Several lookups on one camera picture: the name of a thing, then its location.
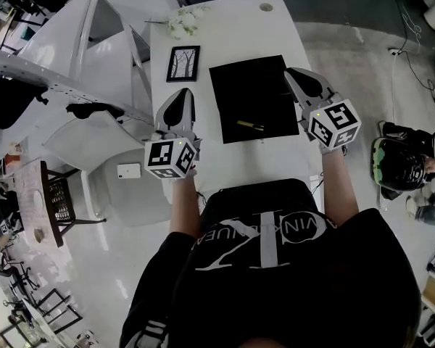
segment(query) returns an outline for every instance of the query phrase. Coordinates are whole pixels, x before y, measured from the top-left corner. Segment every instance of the wooden table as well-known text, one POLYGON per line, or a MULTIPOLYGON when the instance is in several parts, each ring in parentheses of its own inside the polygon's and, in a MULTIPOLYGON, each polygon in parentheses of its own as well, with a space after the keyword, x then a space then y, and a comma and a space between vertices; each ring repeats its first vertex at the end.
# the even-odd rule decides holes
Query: wooden table
MULTIPOLYGON (((298 136, 223 143, 209 71, 211 67, 279 54, 282 54, 287 67, 310 70, 305 49, 286 5, 283 0, 216 0, 205 5, 210 9, 198 20, 196 36, 178 41, 170 37, 164 25, 152 25, 154 114, 171 94, 181 88, 190 88, 195 97, 194 132, 203 138, 200 161, 196 163, 196 189, 216 191, 287 178, 309 182, 311 175, 322 171, 321 156, 318 143, 310 143, 302 129, 298 136), (261 10, 260 5, 264 3, 270 4, 273 10, 261 10), (171 49, 189 45, 201 46, 197 81, 167 83, 171 49)), ((300 108, 297 108, 297 117, 301 117, 300 108)), ((169 197, 167 182, 163 182, 163 187, 169 197)))
POLYGON ((101 223, 106 220, 79 220, 75 219, 73 205, 68 203, 70 216, 74 218, 68 223, 59 223, 55 216, 51 200, 49 175, 56 178, 67 178, 78 172, 78 169, 67 173, 58 173, 48 170, 45 161, 36 159, 21 167, 14 174, 14 185, 17 193, 18 205, 22 218, 22 226, 29 245, 35 250, 48 252, 62 247, 63 236, 76 224, 101 223), (43 231, 43 240, 39 243, 34 236, 34 230, 43 231))

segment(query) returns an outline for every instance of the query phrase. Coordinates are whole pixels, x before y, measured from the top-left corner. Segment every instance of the picture frame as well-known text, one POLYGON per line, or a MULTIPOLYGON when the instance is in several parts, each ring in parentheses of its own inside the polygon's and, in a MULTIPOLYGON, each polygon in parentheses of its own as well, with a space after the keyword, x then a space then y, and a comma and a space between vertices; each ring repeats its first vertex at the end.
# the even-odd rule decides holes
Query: picture frame
POLYGON ((167 83, 196 81, 200 46, 174 46, 167 67, 167 83))

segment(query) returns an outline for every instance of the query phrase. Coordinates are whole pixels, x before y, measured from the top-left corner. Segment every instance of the sneaker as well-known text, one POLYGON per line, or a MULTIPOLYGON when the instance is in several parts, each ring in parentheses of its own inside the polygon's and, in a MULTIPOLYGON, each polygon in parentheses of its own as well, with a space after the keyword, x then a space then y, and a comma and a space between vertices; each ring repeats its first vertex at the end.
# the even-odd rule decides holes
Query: sneaker
POLYGON ((424 199, 424 202, 426 203, 426 205, 428 205, 430 202, 430 198, 431 196, 434 194, 433 191, 430 189, 430 187, 428 186, 428 184, 426 184, 424 187, 422 187, 420 189, 420 194, 422 194, 422 197, 424 199))
POLYGON ((380 134, 380 136, 384 136, 384 126, 386 124, 386 121, 379 121, 377 124, 378 127, 378 133, 380 134))
POLYGON ((410 218, 413 219, 418 212, 418 203, 411 196, 408 196, 406 199, 406 211, 409 214, 410 218))
POLYGON ((380 205, 381 210, 384 212, 389 209, 389 203, 390 200, 387 200, 385 197, 382 196, 382 193, 380 189, 378 190, 378 204, 380 205))

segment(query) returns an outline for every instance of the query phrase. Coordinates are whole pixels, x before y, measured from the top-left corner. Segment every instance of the table leg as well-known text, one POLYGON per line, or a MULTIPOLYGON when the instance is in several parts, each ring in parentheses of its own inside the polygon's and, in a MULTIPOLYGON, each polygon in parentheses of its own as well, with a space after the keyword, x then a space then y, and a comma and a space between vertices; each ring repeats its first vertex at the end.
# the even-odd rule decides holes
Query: table leg
POLYGON ((84 219, 76 219, 74 220, 74 224, 95 224, 95 223, 105 223, 107 220, 106 219, 101 219, 101 220, 84 220, 84 219))
POLYGON ((47 173, 49 175, 53 175, 56 178, 69 178, 71 175, 76 174, 78 171, 79 171, 79 169, 74 168, 66 173, 59 173, 57 171, 47 169, 47 173))
POLYGON ((74 225, 75 225, 75 223, 72 222, 71 224, 68 224, 66 227, 64 227, 64 228, 60 231, 60 233, 61 233, 61 237, 63 237, 63 236, 66 234, 66 232, 68 232, 72 227, 74 227, 74 225))

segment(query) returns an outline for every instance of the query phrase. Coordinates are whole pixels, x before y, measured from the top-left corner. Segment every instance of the white floor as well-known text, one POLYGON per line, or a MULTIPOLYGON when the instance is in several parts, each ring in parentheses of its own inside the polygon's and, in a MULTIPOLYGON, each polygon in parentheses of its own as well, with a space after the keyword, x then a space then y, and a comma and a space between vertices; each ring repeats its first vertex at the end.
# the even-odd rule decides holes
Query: white floor
MULTIPOLYGON (((337 91, 351 99, 362 118, 362 133, 349 145, 347 164, 360 209, 378 207, 378 190, 369 173, 370 145, 378 136, 377 122, 393 120, 394 58, 386 49, 396 38, 343 26, 303 23, 297 27, 313 70, 326 76, 337 91)), ((411 56, 411 60, 425 83, 427 78, 435 79, 431 62, 424 56, 411 56)), ((397 58, 394 81, 396 123, 434 132, 435 105, 430 93, 414 78, 404 56, 397 58)), ((405 198, 403 195, 393 202, 383 216, 403 246, 422 287, 426 282, 426 264, 435 252, 435 227, 411 220, 405 212, 405 198)), ((117 346, 142 271, 167 235, 167 222, 136 226, 142 212, 134 210, 135 197, 130 196, 129 202, 130 210, 125 208, 124 216, 113 215, 101 225, 74 227, 65 236, 66 245, 58 254, 37 254, 23 240, 13 250, 32 267, 42 284, 39 293, 45 294, 53 287, 72 293, 84 320, 70 334, 90 328, 103 347, 117 346)))

